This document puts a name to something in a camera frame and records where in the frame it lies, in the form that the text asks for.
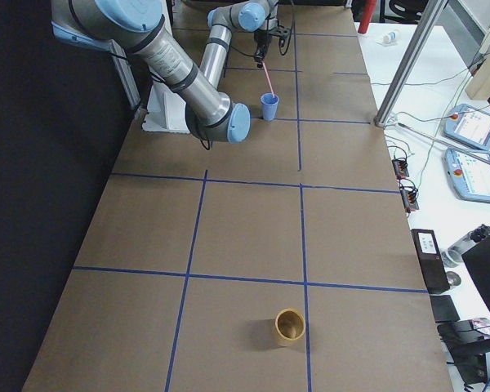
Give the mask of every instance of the blue cup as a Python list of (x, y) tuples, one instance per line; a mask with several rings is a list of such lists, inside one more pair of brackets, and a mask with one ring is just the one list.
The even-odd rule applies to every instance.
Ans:
[(260, 101), (263, 119), (265, 121), (274, 120), (274, 117), (276, 117), (276, 110), (278, 109), (279, 97), (267, 92), (261, 96)]

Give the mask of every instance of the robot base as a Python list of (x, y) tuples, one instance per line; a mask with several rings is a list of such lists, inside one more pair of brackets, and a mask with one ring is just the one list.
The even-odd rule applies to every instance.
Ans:
[(150, 91), (144, 131), (190, 133), (185, 123), (185, 101), (160, 83), (154, 83)]

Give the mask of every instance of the pink straw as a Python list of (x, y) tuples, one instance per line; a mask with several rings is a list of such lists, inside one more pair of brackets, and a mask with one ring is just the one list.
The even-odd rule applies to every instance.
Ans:
[(267, 77), (267, 82), (269, 82), (269, 87), (270, 87), (270, 94), (272, 94), (272, 97), (274, 98), (274, 89), (272, 88), (272, 83), (270, 82), (269, 78), (269, 72), (267, 71), (267, 66), (265, 65), (265, 62), (261, 62), (263, 65), (263, 70), (265, 71), (265, 76)]

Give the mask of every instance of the white table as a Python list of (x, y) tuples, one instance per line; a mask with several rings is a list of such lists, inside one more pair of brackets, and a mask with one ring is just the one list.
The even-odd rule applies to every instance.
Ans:
[[(359, 42), (372, 83), (390, 83), (392, 81), (415, 28), (415, 25), (405, 24), (371, 24), (367, 34), (359, 35)], [(377, 43), (383, 35), (393, 29), (398, 29), (401, 33), (397, 45), (383, 47)], [(459, 74), (451, 80), (435, 85), (405, 86), (393, 112), (407, 112), (417, 118), (430, 119), (444, 116), (447, 109), (451, 109), (460, 103), (467, 103), (477, 108), (487, 106), (488, 102), (486, 101), (471, 100), (464, 90), (457, 103), (453, 99), (458, 87), (470, 77), (468, 72), (460, 73), (464, 69), (466, 69), (466, 65), (443, 27), (434, 27), (407, 83), (437, 82)], [(372, 91), (378, 107), (381, 105), (388, 87), (372, 84)], [(431, 135), (436, 132), (439, 125), (439, 121), (420, 122), (406, 114), (400, 114), (398, 119), (401, 123)], [(410, 145), (414, 155), (408, 159), (408, 170), (411, 179), (416, 185), (419, 185), (420, 172), (425, 166), (431, 141), (396, 127), (387, 127), (385, 134), (405, 140)], [(441, 131), (438, 137), (443, 138)], [(404, 143), (400, 141), (395, 143), (405, 150), (407, 149)], [(481, 224), (490, 225), (490, 204), (467, 202), (456, 198), (442, 163), (445, 149), (442, 145), (434, 145), (420, 186), (418, 199), (420, 210), (413, 212), (408, 219), (411, 229), (434, 230), (441, 248), (449, 247), (462, 235)], [(466, 267), (460, 265), (452, 270), (461, 276), (463, 284), (446, 294), (451, 295), (461, 320), (476, 317), (490, 319), (490, 312), (483, 303)], [(456, 368), (451, 366), (449, 371), (454, 390), (463, 390), (462, 380)]]

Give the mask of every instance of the white wall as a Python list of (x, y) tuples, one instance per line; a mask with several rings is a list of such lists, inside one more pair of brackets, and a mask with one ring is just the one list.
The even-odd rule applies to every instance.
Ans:
[(470, 17), (483, 30), (490, 25), (490, 0), (458, 0)]

